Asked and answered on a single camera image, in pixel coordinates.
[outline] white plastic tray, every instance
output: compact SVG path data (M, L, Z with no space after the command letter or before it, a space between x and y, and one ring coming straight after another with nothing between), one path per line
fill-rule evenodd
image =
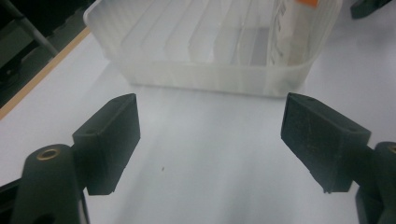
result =
M294 66L266 66L274 0L98 0L84 20L131 83L285 96L304 82L341 4L319 1L308 57Z

